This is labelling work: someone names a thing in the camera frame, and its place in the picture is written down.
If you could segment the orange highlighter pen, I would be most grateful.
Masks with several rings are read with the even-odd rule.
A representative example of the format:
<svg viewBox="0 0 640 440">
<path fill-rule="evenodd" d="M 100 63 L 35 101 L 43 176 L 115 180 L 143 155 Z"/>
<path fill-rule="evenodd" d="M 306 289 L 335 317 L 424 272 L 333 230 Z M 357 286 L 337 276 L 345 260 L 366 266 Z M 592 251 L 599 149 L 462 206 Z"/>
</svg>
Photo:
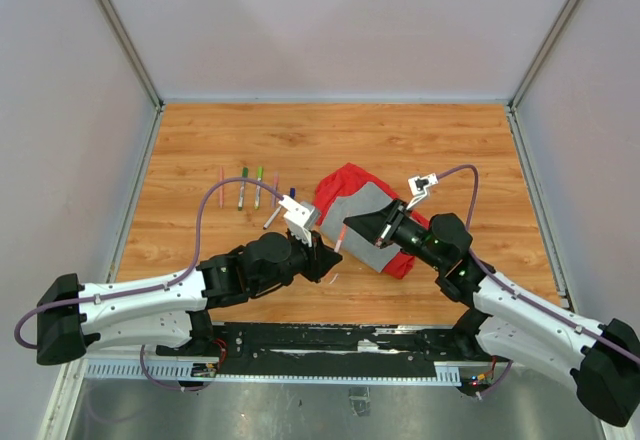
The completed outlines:
<svg viewBox="0 0 640 440">
<path fill-rule="evenodd" d="M 335 247 L 334 247 L 334 252 L 339 253 L 342 247 L 342 244 L 344 242 L 344 239 L 346 237 L 346 232 L 347 232 L 347 225 L 343 223 L 342 228 L 340 230 L 338 239 L 336 241 Z"/>
</svg>

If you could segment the orange white pen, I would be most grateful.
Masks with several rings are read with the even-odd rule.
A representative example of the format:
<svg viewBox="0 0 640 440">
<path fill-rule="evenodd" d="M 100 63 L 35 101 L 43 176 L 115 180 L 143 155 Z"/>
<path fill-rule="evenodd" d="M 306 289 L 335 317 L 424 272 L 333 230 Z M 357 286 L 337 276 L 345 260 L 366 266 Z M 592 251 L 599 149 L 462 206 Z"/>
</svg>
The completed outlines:
<svg viewBox="0 0 640 440">
<path fill-rule="evenodd" d="M 244 200 L 245 200 L 245 190 L 246 190 L 246 179 L 243 179 L 240 182 L 240 187 L 239 187 L 239 196 L 238 196 L 238 203 L 237 203 L 237 210 L 238 211 L 242 211 L 243 207 L 244 207 Z"/>
</svg>

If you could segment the pink pen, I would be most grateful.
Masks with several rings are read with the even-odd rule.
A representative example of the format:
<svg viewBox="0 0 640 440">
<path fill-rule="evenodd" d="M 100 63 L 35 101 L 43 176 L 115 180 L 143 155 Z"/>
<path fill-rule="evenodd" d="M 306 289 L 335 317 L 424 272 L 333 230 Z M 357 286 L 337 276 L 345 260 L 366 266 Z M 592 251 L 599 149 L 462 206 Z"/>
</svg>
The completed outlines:
<svg viewBox="0 0 640 440">
<path fill-rule="evenodd" d="M 224 175 L 224 167 L 220 166 L 219 167 L 219 183 L 220 186 L 218 188 L 218 206 L 220 209 L 222 209 L 224 207 L 224 182 L 225 180 L 225 175 Z"/>
</svg>

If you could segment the purple pen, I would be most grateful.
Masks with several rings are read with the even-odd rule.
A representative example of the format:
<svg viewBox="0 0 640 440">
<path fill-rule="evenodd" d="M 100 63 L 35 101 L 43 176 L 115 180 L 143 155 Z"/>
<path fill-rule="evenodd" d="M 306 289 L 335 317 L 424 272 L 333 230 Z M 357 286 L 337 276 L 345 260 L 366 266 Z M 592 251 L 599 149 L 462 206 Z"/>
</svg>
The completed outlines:
<svg viewBox="0 0 640 440">
<path fill-rule="evenodd" d="M 272 183 L 272 188 L 275 192 L 278 192 L 278 185 L 279 185 L 279 173 L 276 171 L 274 173 L 274 178 L 273 178 L 273 183 Z M 276 205 L 277 205 L 277 197 L 275 196 L 275 194 L 272 194 L 271 196 L 271 208 L 275 209 Z"/>
</svg>

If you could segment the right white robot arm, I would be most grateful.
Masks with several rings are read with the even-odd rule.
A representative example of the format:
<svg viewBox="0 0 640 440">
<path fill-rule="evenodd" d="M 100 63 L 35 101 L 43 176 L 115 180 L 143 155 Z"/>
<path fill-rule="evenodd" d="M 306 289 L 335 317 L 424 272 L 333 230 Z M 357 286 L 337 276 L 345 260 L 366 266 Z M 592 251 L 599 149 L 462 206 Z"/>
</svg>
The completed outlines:
<svg viewBox="0 0 640 440">
<path fill-rule="evenodd" d="M 421 225 L 394 200 L 344 223 L 368 243 L 397 246 L 432 267 L 441 292 L 467 306 L 471 325 L 452 337 L 460 357 L 474 360 L 485 352 L 519 363 L 566 386 L 600 420 L 629 423 L 639 407 L 639 337 L 630 325 L 586 318 L 517 285 L 477 257 L 471 234 L 453 213 Z"/>
</svg>

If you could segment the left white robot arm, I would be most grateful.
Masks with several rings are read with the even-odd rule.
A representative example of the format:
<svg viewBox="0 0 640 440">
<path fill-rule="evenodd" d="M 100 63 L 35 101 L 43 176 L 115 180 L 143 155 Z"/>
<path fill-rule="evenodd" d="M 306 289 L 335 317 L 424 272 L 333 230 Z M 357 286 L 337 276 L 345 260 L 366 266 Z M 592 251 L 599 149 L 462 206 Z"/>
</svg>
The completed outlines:
<svg viewBox="0 0 640 440">
<path fill-rule="evenodd" d="M 122 284 L 83 284 L 74 273 L 61 275 L 37 303 L 36 361 L 60 365 L 134 345 L 183 347 L 200 356 L 214 343 L 210 310 L 261 298 L 296 276 L 318 283 L 341 260 L 317 232 L 310 243 L 267 232 L 192 271 Z"/>
</svg>

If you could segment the white marker green end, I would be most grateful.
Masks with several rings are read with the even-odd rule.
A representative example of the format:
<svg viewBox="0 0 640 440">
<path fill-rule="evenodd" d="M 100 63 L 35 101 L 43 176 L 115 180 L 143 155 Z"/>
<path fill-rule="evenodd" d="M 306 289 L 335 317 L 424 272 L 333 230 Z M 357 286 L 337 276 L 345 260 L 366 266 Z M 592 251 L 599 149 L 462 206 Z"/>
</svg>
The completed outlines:
<svg viewBox="0 0 640 440">
<path fill-rule="evenodd" d="M 261 190 L 262 190 L 261 182 L 262 182 L 262 180 L 257 180 L 257 178 L 256 178 L 256 181 L 258 183 L 256 184 L 254 203 L 253 203 L 255 210 L 258 210 L 260 208 Z"/>
</svg>

